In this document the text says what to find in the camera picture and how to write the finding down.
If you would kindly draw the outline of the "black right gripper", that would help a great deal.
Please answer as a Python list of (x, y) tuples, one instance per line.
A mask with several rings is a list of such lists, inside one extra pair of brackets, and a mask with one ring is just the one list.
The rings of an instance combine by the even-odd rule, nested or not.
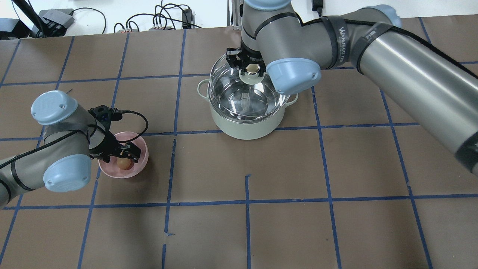
[(258, 65), (258, 71), (251, 72), (251, 74), (258, 73), (259, 75), (263, 75), (266, 71), (262, 54), (259, 51), (249, 48), (245, 44), (241, 44), (237, 48), (227, 48), (226, 60), (229, 66), (239, 70), (241, 75), (247, 72), (246, 68), (251, 64)]

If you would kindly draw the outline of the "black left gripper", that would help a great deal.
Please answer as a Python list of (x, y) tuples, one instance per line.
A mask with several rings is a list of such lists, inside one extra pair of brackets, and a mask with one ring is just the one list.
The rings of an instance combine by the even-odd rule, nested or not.
[(118, 157), (121, 149), (126, 149), (126, 146), (121, 143), (131, 142), (141, 136), (142, 133), (127, 140), (117, 140), (116, 136), (109, 131), (112, 121), (119, 121), (123, 114), (135, 114), (142, 116), (139, 112), (128, 109), (116, 109), (108, 106), (97, 106), (88, 110), (88, 113), (95, 119), (94, 124), (89, 124), (88, 127), (93, 129), (92, 135), (96, 133), (102, 134), (103, 138), (98, 145), (89, 150), (91, 159), (103, 160), (109, 162), (111, 156)]

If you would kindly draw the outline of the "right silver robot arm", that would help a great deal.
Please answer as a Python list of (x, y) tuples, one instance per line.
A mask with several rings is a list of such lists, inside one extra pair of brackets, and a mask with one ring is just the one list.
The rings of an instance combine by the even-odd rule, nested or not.
[(290, 0), (245, 0), (231, 68), (266, 73), (282, 95), (316, 85), (321, 71), (351, 63), (477, 174), (478, 81), (423, 38), (401, 27), (388, 5), (301, 22)]

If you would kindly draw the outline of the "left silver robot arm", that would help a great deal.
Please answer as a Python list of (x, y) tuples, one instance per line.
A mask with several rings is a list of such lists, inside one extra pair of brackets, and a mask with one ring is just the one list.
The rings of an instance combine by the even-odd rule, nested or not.
[(91, 161), (116, 164), (130, 160), (128, 178), (141, 172), (149, 159), (142, 135), (114, 135), (111, 123), (133, 111), (106, 105), (85, 109), (67, 93), (53, 90), (41, 94), (31, 106), (32, 117), (42, 126), (43, 146), (1, 161), (1, 207), (14, 198), (39, 188), (53, 192), (76, 191), (89, 184)]

